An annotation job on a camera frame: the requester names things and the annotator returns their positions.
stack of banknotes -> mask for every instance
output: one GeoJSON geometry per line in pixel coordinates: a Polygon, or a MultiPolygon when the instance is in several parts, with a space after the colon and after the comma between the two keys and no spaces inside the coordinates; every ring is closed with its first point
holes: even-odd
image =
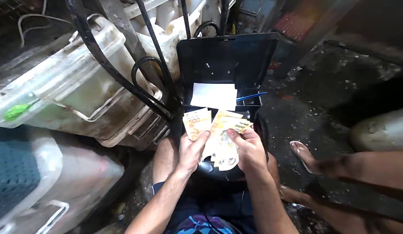
{"type": "Polygon", "coordinates": [[[184,114],[184,126],[192,141],[197,140],[204,131],[210,131],[200,162],[211,156],[214,167],[218,167],[220,171],[230,170],[238,164],[238,147],[229,138],[226,130],[231,128],[241,133],[250,127],[252,123],[242,119],[242,116],[242,114],[219,110],[212,122],[211,111],[207,108],[184,114]]]}

blue pen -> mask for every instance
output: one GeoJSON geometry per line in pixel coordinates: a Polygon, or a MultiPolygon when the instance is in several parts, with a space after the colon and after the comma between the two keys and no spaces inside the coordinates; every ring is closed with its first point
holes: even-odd
{"type": "Polygon", "coordinates": [[[236,98],[236,101],[242,101],[242,100],[245,100],[245,99],[248,99],[248,98],[259,97],[261,95],[264,95],[265,93],[267,93],[267,92],[252,94],[252,95],[245,96],[245,97],[239,97],[239,98],[236,98]]]}

dark shorts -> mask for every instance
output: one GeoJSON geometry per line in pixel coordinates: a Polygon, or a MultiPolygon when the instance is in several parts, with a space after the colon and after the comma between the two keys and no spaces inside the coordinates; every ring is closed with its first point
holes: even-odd
{"type": "MultiPolygon", "coordinates": [[[[154,194],[163,184],[153,185],[154,194]]],[[[197,214],[217,216],[243,233],[256,233],[251,195],[245,181],[189,181],[177,202],[167,230],[174,229],[188,216],[197,214]]]]}

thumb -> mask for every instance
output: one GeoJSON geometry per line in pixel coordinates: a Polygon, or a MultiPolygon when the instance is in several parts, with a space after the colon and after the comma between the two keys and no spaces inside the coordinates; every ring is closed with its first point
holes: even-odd
{"type": "Polygon", "coordinates": [[[209,138],[209,136],[210,136],[209,131],[201,133],[199,138],[193,143],[193,148],[195,150],[200,150],[206,144],[206,141],[209,138]]]}
{"type": "Polygon", "coordinates": [[[242,137],[240,137],[239,133],[237,131],[235,131],[234,129],[228,129],[226,131],[226,133],[228,134],[228,136],[230,137],[230,139],[235,142],[235,144],[241,149],[244,150],[246,149],[247,145],[249,144],[249,142],[245,141],[244,139],[242,139],[242,137]]]}

blue plastic mesh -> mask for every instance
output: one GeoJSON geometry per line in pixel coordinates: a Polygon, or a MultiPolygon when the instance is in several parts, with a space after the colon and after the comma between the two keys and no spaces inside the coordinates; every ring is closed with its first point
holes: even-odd
{"type": "Polygon", "coordinates": [[[40,181],[25,129],[0,127],[0,218],[30,194],[40,181]]]}

